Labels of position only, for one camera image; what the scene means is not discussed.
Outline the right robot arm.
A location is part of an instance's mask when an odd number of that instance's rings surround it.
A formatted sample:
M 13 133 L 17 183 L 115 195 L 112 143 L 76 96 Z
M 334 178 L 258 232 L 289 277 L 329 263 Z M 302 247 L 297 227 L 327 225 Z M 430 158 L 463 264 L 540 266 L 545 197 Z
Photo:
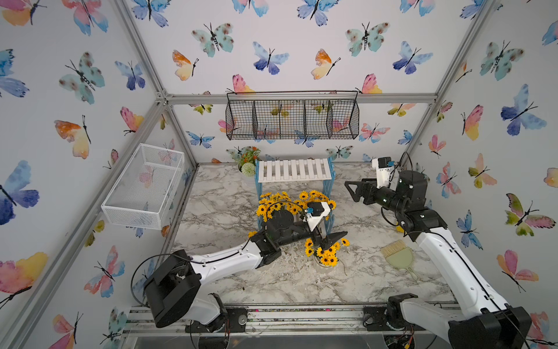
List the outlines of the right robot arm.
M 532 321 L 522 307 L 511 306 L 482 277 L 453 238 L 448 224 L 426 205 L 428 181 L 420 172 L 402 171 L 394 189 L 389 177 L 377 175 L 344 186 L 354 202 L 377 204 L 395 215 L 400 227 L 434 263 L 450 287 L 459 312 L 447 311 L 413 294 L 387 303 L 393 328 L 417 325 L 452 348 L 523 348 Z

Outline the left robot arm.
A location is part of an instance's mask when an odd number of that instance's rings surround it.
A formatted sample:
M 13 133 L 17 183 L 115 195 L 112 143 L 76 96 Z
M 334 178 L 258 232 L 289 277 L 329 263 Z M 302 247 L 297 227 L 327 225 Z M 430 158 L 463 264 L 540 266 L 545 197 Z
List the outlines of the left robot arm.
M 185 319 L 187 327 L 196 332 L 223 329 L 230 324 L 228 310 L 217 293 L 203 295 L 203 288 L 233 274 L 270 265 L 282 255 L 283 246 L 294 242 L 310 241 L 322 250 L 331 249 L 347 232 L 322 236 L 319 225 L 325 217 L 322 211 L 296 220 L 289 211 L 274 211 L 259 231 L 237 247 L 206 255 L 189 255 L 184 250 L 171 253 L 143 285 L 155 327 Z

